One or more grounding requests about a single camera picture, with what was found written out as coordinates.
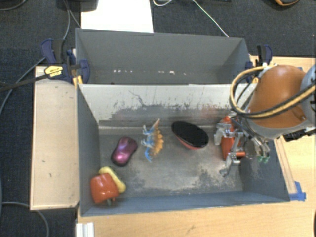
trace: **blue tape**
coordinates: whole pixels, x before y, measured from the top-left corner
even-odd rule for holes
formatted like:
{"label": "blue tape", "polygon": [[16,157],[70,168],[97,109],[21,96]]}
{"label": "blue tape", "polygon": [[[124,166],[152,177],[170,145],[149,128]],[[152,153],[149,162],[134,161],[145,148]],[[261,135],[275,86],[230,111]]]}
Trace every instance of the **blue tape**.
{"label": "blue tape", "polygon": [[299,182],[294,181],[297,193],[289,194],[291,201],[301,201],[305,202],[306,200],[306,192],[302,192],[301,185]]}

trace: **gray box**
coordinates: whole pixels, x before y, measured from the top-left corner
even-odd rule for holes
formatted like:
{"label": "gray box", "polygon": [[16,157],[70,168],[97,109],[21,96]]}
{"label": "gray box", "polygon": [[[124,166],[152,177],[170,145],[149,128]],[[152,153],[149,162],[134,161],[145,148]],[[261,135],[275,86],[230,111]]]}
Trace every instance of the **gray box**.
{"label": "gray box", "polygon": [[[248,61],[244,39],[77,29],[76,52],[93,72],[77,90],[82,216],[289,201],[273,143],[267,164],[243,159],[229,176],[219,173],[224,161],[213,135],[230,109],[229,83]],[[157,119],[164,147],[149,163],[142,126]],[[204,129],[208,145],[185,148],[171,131],[180,120]],[[117,167],[110,156],[122,136],[135,139],[138,149]],[[95,205],[90,194],[102,166],[127,186],[111,207]]]}

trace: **plastic toy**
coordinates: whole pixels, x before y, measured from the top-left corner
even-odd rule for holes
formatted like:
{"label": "plastic toy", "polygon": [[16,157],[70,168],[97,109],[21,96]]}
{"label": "plastic toy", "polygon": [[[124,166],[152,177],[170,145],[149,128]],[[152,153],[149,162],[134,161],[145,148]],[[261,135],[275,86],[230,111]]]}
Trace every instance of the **plastic toy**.
{"label": "plastic toy", "polygon": [[119,193],[123,193],[126,190],[125,183],[116,175],[116,173],[110,167],[102,167],[99,170],[99,174],[108,173],[112,177],[116,186],[118,187]]}
{"label": "plastic toy", "polygon": [[95,203],[107,201],[108,205],[119,196],[119,189],[109,173],[95,176],[90,181],[91,195]]}
{"label": "plastic toy", "polygon": [[152,162],[153,156],[157,155],[160,150],[163,148],[163,136],[158,129],[160,119],[158,119],[150,130],[146,129],[146,126],[143,126],[143,134],[147,135],[146,139],[141,141],[141,144],[146,148],[145,156],[149,162]]}

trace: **blue clamp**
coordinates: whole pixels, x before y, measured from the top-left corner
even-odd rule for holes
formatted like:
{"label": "blue clamp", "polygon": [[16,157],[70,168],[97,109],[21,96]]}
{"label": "blue clamp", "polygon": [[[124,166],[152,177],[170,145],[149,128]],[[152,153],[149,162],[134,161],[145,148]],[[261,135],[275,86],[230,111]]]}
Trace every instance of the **blue clamp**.
{"label": "blue clamp", "polygon": [[62,73],[49,79],[57,79],[66,81],[68,83],[73,82],[73,78],[81,76],[83,83],[88,83],[90,77],[90,67],[87,59],[82,59],[79,64],[76,64],[76,58],[71,50],[67,51],[67,62],[64,62],[63,58],[63,45],[64,39],[46,39],[40,45],[42,55],[46,58],[49,65],[58,65],[63,68]]}
{"label": "blue clamp", "polygon": [[257,50],[259,60],[256,60],[256,67],[260,67],[264,63],[269,65],[273,57],[272,49],[268,45],[258,45]]}
{"label": "blue clamp", "polygon": [[294,183],[295,183],[295,186],[296,186],[297,193],[289,194],[290,200],[291,201],[302,201],[302,202],[305,202],[305,200],[306,200],[306,192],[302,192],[301,185],[300,185],[299,182],[294,181]]}

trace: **toy pepper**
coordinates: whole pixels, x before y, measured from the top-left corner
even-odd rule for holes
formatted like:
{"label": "toy pepper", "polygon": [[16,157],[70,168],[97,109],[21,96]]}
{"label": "toy pepper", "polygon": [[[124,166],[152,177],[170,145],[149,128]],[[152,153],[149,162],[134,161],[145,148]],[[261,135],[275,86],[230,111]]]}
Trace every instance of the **toy pepper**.
{"label": "toy pepper", "polygon": [[95,203],[107,201],[111,205],[111,200],[114,201],[119,196],[119,189],[109,173],[93,177],[90,181],[90,188]]}

